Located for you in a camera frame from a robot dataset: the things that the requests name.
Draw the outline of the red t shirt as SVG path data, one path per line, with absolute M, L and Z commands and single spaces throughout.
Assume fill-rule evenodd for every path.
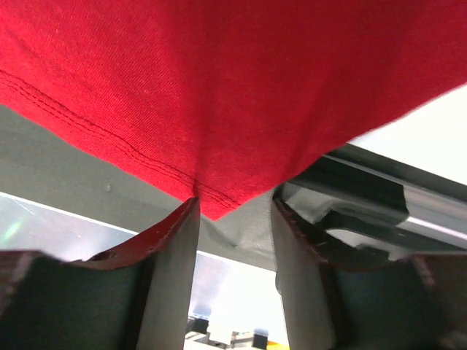
M 212 219 L 465 82 L 464 1 L 1 3 L 1 103 Z

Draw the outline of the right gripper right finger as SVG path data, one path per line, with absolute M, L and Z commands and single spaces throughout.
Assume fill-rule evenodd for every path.
M 271 205 L 277 284 L 292 349 L 464 349 L 466 253 L 396 261 Z

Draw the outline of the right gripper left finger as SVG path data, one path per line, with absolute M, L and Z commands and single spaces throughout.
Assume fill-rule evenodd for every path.
M 200 203 L 89 260 L 1 253 L 3 349 L 182 349 Z

